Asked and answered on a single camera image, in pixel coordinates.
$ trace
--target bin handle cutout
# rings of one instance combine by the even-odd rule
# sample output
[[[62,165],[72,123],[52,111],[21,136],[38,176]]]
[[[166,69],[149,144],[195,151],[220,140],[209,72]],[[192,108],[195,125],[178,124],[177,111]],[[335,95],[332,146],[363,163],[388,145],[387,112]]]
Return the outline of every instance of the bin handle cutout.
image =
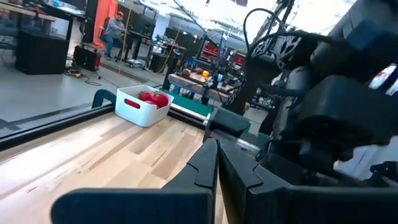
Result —
[[[124,99],[124,103],[129,105],[129,106],[132,106],[133,108],[137,108],[137,109],[141,108],[141,106],[138,103],[133,102],[133,101],[131,101],[129,99]]]

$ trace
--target man sitting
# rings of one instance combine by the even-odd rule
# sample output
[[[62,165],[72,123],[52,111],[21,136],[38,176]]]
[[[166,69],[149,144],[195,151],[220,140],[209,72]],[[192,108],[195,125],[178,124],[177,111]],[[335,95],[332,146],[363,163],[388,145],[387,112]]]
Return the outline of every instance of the man sitting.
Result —
[[[124,24],[123,20],[123,12],[118,12],[116,14],[116,18],[110,18],[108,21],[108,25],[105,28],[104,35],[101,37],[102,41],[106,44],[106,59],[111,60],[111,50],[112,47],[119,47],[120,51],[118,53],[118,57],[122,56],[122,47],[123,41],[122,38],[122,31],[124,31]]]

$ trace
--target green mat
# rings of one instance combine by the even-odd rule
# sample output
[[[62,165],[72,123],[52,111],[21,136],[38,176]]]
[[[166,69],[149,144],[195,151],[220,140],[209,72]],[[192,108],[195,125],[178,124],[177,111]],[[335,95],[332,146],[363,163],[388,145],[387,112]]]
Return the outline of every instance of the green mat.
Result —
[[[190,111],[196,112],[198,114],[201,114],[203,116],[207,116],[209,113],[213,112],[213,108],[203,105],[200,102],[196,102],[194,100],[188,99],[186,97],[180,96],[172,91],[167,91],[167,90],[162,90],[165,93],[168,93],[172,96],[174,96],[173,103],[176,105],[179,105],[183,108],[186,108]],[[249,123],[248,128],[246,129],[246,132],[249,132],[251,123]]]

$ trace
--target white bin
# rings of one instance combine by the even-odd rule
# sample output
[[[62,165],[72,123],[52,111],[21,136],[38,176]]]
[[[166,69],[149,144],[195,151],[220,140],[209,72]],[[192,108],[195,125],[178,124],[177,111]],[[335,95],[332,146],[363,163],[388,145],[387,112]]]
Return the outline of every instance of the white bin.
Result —
[[[146,103],[134,96],[142,91],[158,91],[147,85],[118,88],[116,95],[115,113],[138,126],[149,127],[167,116],[174,97],[165,93],[169,103],[163,108],[157,109],[156,105]]]

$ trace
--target red tomato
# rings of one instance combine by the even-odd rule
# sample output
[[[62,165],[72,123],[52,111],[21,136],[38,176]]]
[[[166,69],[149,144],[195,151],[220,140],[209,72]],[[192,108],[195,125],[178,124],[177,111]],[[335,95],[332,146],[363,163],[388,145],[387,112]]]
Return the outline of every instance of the red tomato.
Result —
[[[156,109],[159,108],[156,103],[152,102],[151,100],[146,100],[145,103],[149,103],[156,106]]]
[[[138,94],[138,98],[142,101],[151,100],[152,96],[154,95],[151,91],[142,91]]]
[[[162,108],[168,105],[169,98],[165,93],[157,92],[152,96],[152,102],[154,102],[159,108]]]

